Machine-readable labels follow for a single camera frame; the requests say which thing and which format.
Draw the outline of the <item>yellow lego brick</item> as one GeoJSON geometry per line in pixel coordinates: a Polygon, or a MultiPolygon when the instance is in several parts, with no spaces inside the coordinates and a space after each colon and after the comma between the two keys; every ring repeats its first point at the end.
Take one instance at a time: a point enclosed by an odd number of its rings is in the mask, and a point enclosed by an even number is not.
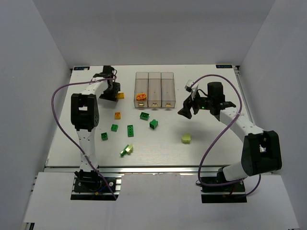
{"type": "Polygon", "coordinates": [[[119,92],[117,94],[117,99],[121,100],[121,99],[124,99],[125,98],[125,94],[123,92],[119,92]]]}

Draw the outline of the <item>orange round lego piece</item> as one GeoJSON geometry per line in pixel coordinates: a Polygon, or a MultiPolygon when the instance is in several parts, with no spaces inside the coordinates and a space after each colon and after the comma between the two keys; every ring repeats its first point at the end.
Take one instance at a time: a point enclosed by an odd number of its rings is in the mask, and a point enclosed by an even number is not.
{"type": "Polygon", "coordinates": [[[136,101],[146,101],[147,100],[147,94],[146,93],[139,93],[135,96],[136,101]]]}

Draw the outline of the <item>green sloped lego brick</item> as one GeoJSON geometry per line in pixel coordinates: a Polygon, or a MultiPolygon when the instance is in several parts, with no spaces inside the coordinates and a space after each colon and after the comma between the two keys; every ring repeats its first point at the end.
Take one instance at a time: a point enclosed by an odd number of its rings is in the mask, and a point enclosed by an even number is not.
{"type": "Polygon", "coordinates": [[[158,126],[158,121],[157,120],[153,119],[152,121],[150,121],[149,127],[151,129],[155,130],[157,128],[157,126],[158,126]]]}

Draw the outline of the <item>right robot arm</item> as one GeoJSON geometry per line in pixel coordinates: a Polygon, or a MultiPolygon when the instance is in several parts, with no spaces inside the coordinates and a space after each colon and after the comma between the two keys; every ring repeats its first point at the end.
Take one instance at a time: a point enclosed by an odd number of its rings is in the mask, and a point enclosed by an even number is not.
{"type": "Polygon", "coordinates": [[[229,185],[249,176],[281,169],[282,157],[278,134],[256,126],[236,108],[233,102],[227,102],[221,82],[209,82],[205,97],[200,96],[198,85],[191,80],[185,89],[190,92],[190,96],[183,102],[179,115],[190,119],[199,110],[208,110],[243,143],[240,161],[219,169],[214,186],[229,185]]]}

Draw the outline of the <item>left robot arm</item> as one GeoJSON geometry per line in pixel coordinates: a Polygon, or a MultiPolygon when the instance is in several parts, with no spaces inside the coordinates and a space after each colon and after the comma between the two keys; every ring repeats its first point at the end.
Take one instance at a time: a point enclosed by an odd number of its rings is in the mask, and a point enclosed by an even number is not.
{"type": "Polygon", "coordinates": [[[82,149],[81,172],[90,173],[98,169],[94,143],[95,128],[100,119],[98,99],[118,101],[120,83],[115,80],[116,72],[112,66],[103,66],[103,71],[95,74],[82,92],[71,95],[71,123],[82,149]]]}

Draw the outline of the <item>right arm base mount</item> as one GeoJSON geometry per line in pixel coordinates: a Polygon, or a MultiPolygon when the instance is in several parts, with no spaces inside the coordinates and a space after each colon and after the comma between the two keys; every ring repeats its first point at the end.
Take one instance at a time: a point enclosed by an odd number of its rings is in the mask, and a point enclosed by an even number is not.
{"type": "Polygon", "coordinates": [[[225,186],[201,186],[203,204],[246,203],[246,192],[243,182],[225,186]]]}

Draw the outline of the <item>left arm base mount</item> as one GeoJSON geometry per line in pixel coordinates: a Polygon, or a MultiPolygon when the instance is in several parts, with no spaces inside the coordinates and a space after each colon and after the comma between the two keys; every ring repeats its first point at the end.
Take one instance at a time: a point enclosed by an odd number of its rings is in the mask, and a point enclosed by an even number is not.
{"type": "Polygon", "coordinates": [[[70,199],[79,201],[115,201],[119,195],[117,178],[106,177],[105,179],[107,183],[101,178],[95,181],[89,177],[80,179],[75,176],[70,199]]]}

